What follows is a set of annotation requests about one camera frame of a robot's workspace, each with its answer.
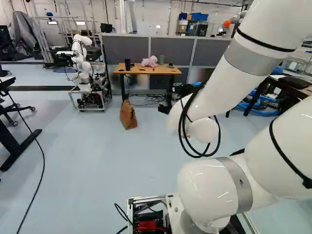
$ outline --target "robot cart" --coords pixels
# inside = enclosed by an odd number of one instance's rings
[[[106,64],[91,62],[93,69],[92,89],[89,91],[80,90],[75,86],[68,93],[73,106],[79,111],[105,111],[112,100],[112,89],[109,81]],[[73,94],[80,95],[74,101]]]

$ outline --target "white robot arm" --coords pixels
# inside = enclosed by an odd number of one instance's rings
[[[91,64],[85,60],[87,56],[87,50],[85,46],[90,46],[90,45],[92,45],[92,41],[90,38],[81,36],[79,34],[76,34],[74,36],[73,45],[72,45],[72,52],[74,54],[72,57],[72,61],[73,63],[77,65],[78,72],[80,72],[79,73],[80,79],[78,80],[78,82],[83,83],[84,85],[89,84],[90,72],[92,70]]]
[[[235,107],[294,51],[309,33],[310,0],[254,0],[205,87],[177,102],[168,129],[178,134],[183,108],[189,135],[211,142],[218,127],[209,116]],[[194,161],[178,175],[186,214],[215,234],[230,216],[273,204],[279,198],[312,197],[312,97],[281,115],[231,158]]]

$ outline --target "office chair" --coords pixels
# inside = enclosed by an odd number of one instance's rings
[[[13,77],[13,78],[10,78],[6,81],[2,81],[0,80],[0,95],[2,97],[5,97],[7,95],[9,95],[9,86],[11,84],[13,84],[15,82],[16,78]],[[17,121],[13,121],[8,113],[9,112],[17,112],[17,111],[23,111],[23,110],[31,110],[32,112],[36,110],[36,108],[34,106],[26,106],[26,107],[20,107],[20,104],[18,103],[13,103],[12,105],[10,106],[7,106],[7,107],[3,107],[1,104],[0,104],[0,115],[4,115],[6,117],[6,119],[9,121],[9,123],[11,123],[13,126],[17,126],[19,123]]]

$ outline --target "gray band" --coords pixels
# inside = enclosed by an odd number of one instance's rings
[[[257,54],[239,44],[235,39],[225,51],[224,58],[238,70],[255,76],[269,75],[283,61],[281,58]]]
[[[228,157],[217,157],[230,173],[236,187],[238,197],[237,214],[249,211],[253,205],[253,192],[250,183],[239,165]]]

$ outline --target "table leg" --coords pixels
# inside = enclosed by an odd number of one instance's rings
[[[119,79],[120,79],[121,96],[122,96],[122,102],[123,102],[127,98],[126,91],[125,91],[124,74],[120,74]]]
[[[258,98],[260,97],[260,95],[264,93],[266,87],[267,87],[267,82],[262,82],[259,84],[255,94],[253,95],[253,98],[251,99],[251,101],[249,102],[249,105],[244,111],[244,116],[247,116],[249,114],[254,104],[258,101]]]
[[[169,86],[168,86],[167,91],[166,91],[167,106],[164,106],[162,104],[160,104],[158,106],[158,111],[162,112],[164,114],[167,114],[167,115],[169,114],[169,112],[172,108],[171,99],[172,99],[172,88],[174,86],[174,81],[175,81],[175,76],[174,75],[170,76]]]
[[[35,140],[35,138],[42,132],[42,129],[35,130],[22,144],[19,144],[3,122],[0,120],[0,142],[10,153],[10,156],[0,167],[0,171],[6,172],[11,168],[13,163],[19,158],[24,150]]]

